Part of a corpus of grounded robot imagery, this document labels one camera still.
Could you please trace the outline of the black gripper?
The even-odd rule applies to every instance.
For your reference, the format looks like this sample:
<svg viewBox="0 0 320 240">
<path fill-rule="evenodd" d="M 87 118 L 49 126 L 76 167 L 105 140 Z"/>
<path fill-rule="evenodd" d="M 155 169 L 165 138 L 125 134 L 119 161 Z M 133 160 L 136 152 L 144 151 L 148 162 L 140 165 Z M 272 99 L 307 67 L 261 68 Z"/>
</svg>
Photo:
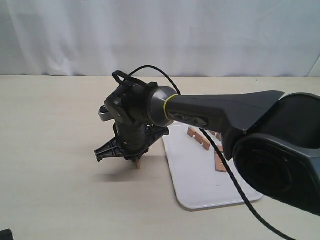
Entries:
<svg viewBox="0 0 320 240">
<path fill-rule="evenodd" d="M 140 122 L 128 126 L 117 121 L 113 132 L 114 138 L 94 151 L 98 162 L 106 158 L 124 158 L 137 163 L 155 142 L 170 133 L 168 127 Z"/>
</svg>

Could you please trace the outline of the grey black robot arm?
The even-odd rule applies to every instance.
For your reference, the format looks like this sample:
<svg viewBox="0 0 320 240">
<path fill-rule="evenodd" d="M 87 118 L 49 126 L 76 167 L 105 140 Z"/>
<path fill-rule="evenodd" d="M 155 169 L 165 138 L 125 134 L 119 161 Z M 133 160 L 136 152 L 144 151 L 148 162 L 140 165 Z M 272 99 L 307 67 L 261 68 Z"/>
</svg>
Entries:
<svg viewBox="0 0 320 240">
<path fill-rule="evenodd" d="M 179 95 L 168 86 L 122 83 L 99 110 L 115 136 L 98 161 L 135 161 L 173 122 L 219 133 L 224 157 L 255 190 L 300 210 L 320 213 L 320 98 L 282 91 Z"/>
</svg>

